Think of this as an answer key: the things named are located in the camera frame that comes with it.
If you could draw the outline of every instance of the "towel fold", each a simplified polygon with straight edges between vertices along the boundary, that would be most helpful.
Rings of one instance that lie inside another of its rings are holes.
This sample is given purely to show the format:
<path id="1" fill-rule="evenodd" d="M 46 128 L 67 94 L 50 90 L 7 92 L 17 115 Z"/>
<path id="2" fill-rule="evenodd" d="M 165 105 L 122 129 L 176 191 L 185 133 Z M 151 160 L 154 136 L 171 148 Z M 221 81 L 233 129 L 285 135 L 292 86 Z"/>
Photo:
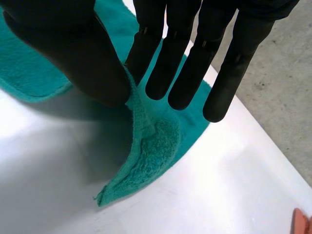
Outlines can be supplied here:
<path id="1" fill-rule="evenodd" d="M 122 0 L 97 0 L 95 11 L 104 23 L 119 59 L 124 61 L 138 30 L 135 16 Z M 0 19 L 0 34 L 1 89 L 17 99 L 40 102 L 72 86 L 50 62 L 19 41 L 3 19 Z M 210 91 L 205 82 L 202 82 L 190 106 L 183 111 L 171 109 L 167 96 L 154 101 L 145 95 L 144 87 L 160 48 L 161 45 L 138 87 L 129 75 L 132 93 L 127 106 L 133 112 L 133 143 L 124 165 L 97 195 L 99 206 L 137 192 L 155 181 L 187 152 L 208 126 L 202 115 L 202 107 Z"/>

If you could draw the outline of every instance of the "gray floor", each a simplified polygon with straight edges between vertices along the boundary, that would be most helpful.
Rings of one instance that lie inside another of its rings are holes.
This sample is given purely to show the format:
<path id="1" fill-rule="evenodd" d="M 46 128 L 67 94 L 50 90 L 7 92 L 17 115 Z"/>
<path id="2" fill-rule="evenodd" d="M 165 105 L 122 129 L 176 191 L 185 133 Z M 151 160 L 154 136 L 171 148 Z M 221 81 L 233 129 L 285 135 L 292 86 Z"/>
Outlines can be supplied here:
<path id="1" fill-rule="evenodd" d="M 301 0 L 275 23 L 259 46 L 237 91 L 272 140 L 312 186 L 312 3 Z M 192 40 L 195 39 L 196 26 Z M 219 71 L 232 39 L 227 28 L 212 62 Z"/>

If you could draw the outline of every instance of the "white surface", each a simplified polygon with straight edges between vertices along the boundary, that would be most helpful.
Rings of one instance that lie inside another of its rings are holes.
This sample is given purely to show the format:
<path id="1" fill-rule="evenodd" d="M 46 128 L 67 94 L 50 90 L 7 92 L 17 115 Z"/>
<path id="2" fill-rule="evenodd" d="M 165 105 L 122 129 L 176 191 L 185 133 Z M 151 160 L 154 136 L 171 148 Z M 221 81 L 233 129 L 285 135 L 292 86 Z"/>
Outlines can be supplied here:
<path id="1" fill-rule="evenodd" d="M 237 98 L 164 176 L 104 208 L 92 196 L 129 152 L 126 109 L 77 91 L 40 105 L 0 91 L 0 113 L 4 234 L 288 234 L 293 208 L 312 215 L 312 189 Z"/>

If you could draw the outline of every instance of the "black finger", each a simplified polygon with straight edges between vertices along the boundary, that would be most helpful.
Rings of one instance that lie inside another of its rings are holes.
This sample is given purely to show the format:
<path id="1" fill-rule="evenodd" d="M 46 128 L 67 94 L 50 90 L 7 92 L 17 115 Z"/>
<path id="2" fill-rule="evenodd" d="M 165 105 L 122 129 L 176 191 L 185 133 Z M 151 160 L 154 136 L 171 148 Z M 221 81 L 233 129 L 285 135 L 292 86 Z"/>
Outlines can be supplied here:
<path id="1" fill-rule="evenodd" d="M 229 50 L 203 108 L 208 121 L 219 122 L 225 117 L 258 45 L 268 36 L 273 24 L 239 12 Z"/>
<path id="2" fill-rule="evenodd" d="M 95 0 L 0 0 L 14 22 L 28 27 L 67 29 L 89 21 Z"/>
<path id="3" fill-rule="evenodd" d="M 182 110 L 190 104 L 219 49 L 235 10 L 235 6 L 224 8 L 212 4 L 210 0 L 203 2 L 194 46 L 168 96 L 172 108 Z"/>
<path id="4" fill-rule="evenodd" d="M 146 85 L 146 94 L 151 99 L 159 100 L 166 95 L 189 43 L 200 4 L 201 0 L 168 1 L 168 34 Z"/>
<path id="5" fill-rule="evenodd" d="M 136 84 L 142 80 L 161 41 L 166 0 L 134 0 L 139 32 L 125 62 Z"/>
<path id="6" fill-rule="evenodd" d="M 4 18 L 18 38 L 45 56 L 82 92 L 108 107 L 127 101 L 127 74 L 96 14 L 65 31 L 26 27 L 6 12 Z"/>

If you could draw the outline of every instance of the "orange object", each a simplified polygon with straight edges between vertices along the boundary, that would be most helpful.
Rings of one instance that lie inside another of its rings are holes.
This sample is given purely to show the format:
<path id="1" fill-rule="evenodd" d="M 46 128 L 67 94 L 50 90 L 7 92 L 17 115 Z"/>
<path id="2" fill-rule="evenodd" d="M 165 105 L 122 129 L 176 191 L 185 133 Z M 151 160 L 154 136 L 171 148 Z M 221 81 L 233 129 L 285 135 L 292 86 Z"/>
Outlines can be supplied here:
<path id="1" fill-rule="evenodd" d="M 312 234 L 312 217 L 308 221 L 299 208 L 293 211 L 291 234 Z"/>

